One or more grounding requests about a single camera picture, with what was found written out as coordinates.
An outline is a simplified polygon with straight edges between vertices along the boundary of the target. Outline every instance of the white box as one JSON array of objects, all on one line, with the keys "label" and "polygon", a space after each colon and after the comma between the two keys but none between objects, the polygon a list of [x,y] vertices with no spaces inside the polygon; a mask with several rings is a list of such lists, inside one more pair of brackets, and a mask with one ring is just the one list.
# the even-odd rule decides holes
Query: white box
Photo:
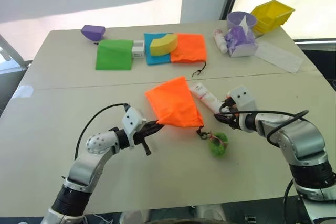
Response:
[{"label": "white box", "polygon": [[145,41],[143,40],[133,41],[132,57],[133,59],[145,57]]}]

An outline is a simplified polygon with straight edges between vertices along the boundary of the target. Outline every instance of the yellow bin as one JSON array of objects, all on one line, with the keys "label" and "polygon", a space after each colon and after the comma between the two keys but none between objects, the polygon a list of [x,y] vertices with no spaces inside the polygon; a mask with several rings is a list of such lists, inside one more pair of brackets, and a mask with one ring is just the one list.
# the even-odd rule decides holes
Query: yellow bin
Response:
[{"label": "yellow bin", "polygon": [[254,29],[263,34],[271,31],[283,25],[294,11],[295,9],[276,0],[258,5],[251,12],[258,20]]}]

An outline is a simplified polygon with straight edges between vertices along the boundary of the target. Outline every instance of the green fuzzy ball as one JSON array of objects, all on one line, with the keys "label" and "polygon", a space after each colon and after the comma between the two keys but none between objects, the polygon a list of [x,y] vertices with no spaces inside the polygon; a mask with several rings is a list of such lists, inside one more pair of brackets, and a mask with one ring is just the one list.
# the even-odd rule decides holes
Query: green fuzzy ball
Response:
[{"label": "green fuzzy ball", "polygon": [[[228,138],[223,132],[216,132],[214,136],[222,140],[223,143],[228,144]],[[209,149],[215,157],[222,157],[226,151],[226,147],[216,140],[209,140]]]}]

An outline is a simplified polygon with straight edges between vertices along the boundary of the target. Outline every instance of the purple bowl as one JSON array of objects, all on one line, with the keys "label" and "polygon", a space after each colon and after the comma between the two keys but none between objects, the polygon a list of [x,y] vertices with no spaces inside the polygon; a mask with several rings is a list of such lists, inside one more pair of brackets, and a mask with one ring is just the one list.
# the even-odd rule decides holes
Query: purple bowl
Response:
[{"label": "purple bowl", "polygon": [[252,28],[257,24],[257,18],[251,13],[246,12],[232,12],[226,17],[227,29],[231,29],[234,26],[238,26],[242,22],[244,16],[246,16],[247,26]]}]

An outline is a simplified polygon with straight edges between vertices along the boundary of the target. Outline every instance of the yellow arch block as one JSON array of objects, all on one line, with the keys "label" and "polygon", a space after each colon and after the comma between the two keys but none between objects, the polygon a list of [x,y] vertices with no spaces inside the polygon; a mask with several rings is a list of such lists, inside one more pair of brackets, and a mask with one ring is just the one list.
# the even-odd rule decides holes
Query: yellow arch block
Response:
[{"label": "yellow arch block", "polygon": [[154,39],[150,45],[152,56],[162,56],[174,51],[177,47],[178,39],[176,34],[167,34],[160,39]]}]

